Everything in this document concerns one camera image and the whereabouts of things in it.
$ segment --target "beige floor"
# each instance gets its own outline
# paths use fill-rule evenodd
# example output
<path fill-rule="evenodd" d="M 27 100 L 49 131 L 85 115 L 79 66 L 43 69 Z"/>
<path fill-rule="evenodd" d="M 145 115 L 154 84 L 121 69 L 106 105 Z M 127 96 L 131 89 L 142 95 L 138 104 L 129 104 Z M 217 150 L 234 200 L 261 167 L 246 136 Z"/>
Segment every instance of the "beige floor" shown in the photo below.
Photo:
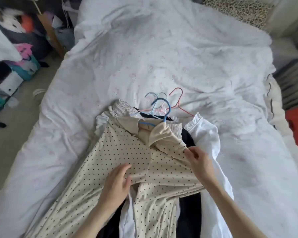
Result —
<path fill-rule="evenodd" d="M 11 108 L 5 105 L 0 112 L 0 121 L 7 125 L 0 128 L 0 189 L 10 171 L 11 165 L 39 117 L 39 106 L 33 99 L 33 91 L 37 88 L 47 89 L 61 59 L 55 53 L 45 58 L 49 68 L 41 68 L 30 81 L 25 81 L 13 95 L 19 104 Z"/>

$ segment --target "leopard print fabric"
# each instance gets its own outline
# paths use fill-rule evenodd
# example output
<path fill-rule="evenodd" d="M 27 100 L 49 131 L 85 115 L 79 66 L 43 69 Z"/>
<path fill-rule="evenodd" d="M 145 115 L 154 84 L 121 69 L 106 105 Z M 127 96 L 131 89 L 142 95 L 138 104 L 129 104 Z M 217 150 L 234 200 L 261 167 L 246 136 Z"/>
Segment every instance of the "leopard print fabric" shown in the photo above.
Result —
<path fill-rule="evenodd" d="M 264 30 L 274 5 L 252 0 L 204 0 L 203 5 Z"/>

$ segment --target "person's left hand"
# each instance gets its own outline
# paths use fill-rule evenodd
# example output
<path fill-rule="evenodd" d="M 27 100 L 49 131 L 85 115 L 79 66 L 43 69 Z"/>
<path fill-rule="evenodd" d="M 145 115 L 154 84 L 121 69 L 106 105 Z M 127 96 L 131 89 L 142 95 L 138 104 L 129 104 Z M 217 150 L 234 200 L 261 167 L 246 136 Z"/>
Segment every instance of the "person's left hand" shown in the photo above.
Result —
<path fill-rule="evenodd" d="M 109 173 L 96 205 L 98 209 L 111 215 L 126 199 L 131 185 L 131 176 L 124 181 L 124 175 L 130 167 L 131 164 L 122 164 Z"/>

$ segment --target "bed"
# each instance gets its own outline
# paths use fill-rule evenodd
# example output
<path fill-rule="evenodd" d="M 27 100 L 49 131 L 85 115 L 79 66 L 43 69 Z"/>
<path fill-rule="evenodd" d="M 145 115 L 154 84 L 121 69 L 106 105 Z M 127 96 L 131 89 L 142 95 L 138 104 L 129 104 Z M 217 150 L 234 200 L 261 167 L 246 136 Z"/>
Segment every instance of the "bed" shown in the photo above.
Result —
<path fill-rule="evenodd" d="M 0 191 L 0 237 L 20 237 L 42 218 L 113 101 L 147 108 L 146 93 L 175 87 L 184 109 L 218 127 L 217 161 L 238 205 L 268 237 L 298 237 L 298 148 L 267 79 L 269 35 L 189 0 L 83 0 L 75 39 Z M 229 237 L 210 231 L 203 237 Z"/>

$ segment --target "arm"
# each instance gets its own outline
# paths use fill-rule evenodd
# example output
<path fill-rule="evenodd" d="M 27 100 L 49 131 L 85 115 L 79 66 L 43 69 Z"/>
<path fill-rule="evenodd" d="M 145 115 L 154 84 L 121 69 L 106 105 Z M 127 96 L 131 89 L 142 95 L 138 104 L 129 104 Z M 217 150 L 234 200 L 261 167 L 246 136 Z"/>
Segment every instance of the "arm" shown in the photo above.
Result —
<path fill-rule="evenodd" d="M 72 238 L 95 238 L 97 236 L 106 220 L 128 195 L 131 177 L 128 176 L 124 181 L 124 175 L 130 167 L 130 164 L 119 165 L 109 173 L 97 205 Z"/>
<path fill-rule="evenodd" d="M 210 193 L 234 238 L 267 238 L 218 184 L 212 161 L 198 147 L 186 149 L 192 171 Z"/>

